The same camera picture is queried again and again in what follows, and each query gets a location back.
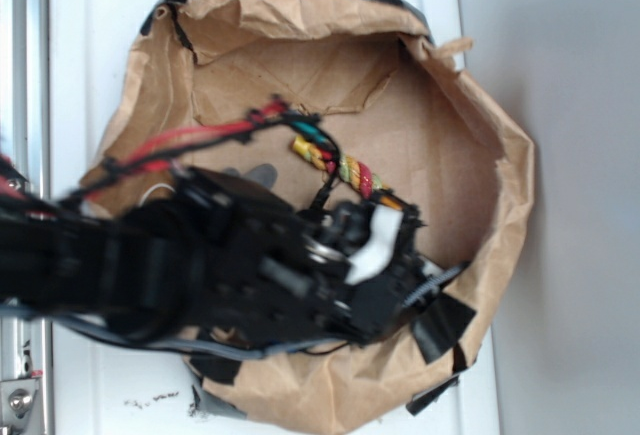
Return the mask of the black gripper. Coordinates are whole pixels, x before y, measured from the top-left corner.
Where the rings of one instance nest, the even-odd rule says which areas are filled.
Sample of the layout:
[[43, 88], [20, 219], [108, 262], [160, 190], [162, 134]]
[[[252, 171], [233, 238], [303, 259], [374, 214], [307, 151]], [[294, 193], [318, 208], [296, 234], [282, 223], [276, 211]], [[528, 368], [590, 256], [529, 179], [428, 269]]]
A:
[[346, 275], [327, 296], [318, 324], [331, 338], [368, 345], [426, 316], [442, 290], [469, 265], [443, 269], [415, 247], [423, 226], [417, 206], [400, 199], [341, 203], [318, 236], [333, 249]]

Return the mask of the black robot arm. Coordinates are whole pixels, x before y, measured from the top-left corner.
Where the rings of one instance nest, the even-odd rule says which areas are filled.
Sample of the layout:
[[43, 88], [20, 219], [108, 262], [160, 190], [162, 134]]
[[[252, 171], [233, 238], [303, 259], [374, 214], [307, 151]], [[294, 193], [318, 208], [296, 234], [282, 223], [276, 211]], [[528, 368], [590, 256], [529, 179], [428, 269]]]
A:
[[421, 323], [460, 266], [416, 248], [416, 207], [390, 193], [297, 211], [267, 188], [190, 168], [114, 219], [7, 189], [1, 311], [114, 345], [263, 358], [367, 345]]

